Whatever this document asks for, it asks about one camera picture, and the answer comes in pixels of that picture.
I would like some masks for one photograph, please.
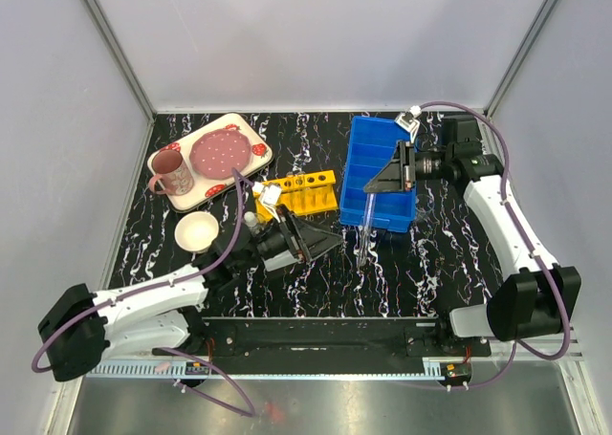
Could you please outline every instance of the gray wall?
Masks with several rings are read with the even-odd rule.
[[[525,214],[582,275],[574,318],[601,405],[612,414],[612,4],[561,0],[499,113]]]
[[[0,0],[0,432],[39,433],[40,318],[97,287],[146,121],[79,0]]]
[[[542,0],[100,3],[155,108],[194,113],[482,107]]]

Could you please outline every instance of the pink plate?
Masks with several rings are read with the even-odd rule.
[[[239,130],[219,129],[198,139],[189,160],[193,170],[211,180],[231,177],[235,167],[241,172],[251,160],[251,143]]]

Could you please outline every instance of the white bowl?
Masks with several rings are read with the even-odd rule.
[[[179,221],[174,239],[183,250],[202,253],[219,235],[219,222],[208,212],[191,212]]]

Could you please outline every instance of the small bottle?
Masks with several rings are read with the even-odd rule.
[[[247,225],[249,231],[253,236],[259,234],[259,232],[263,229],[263,226],[261,225],[261,223],[259,223],[259,220],[257,219],[257,215],[255,215],[254,213],[245,212],[244,219],[245,225]]]

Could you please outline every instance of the mug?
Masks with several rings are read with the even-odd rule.
[[[149,189],[152,192],[182,196],[193,188],[193,176],[180,152],[175,150],[160,151],[153,158],[151,167],[156,172],[149,180]],[[156,190],[156,182],[160,182],[164,189]]]

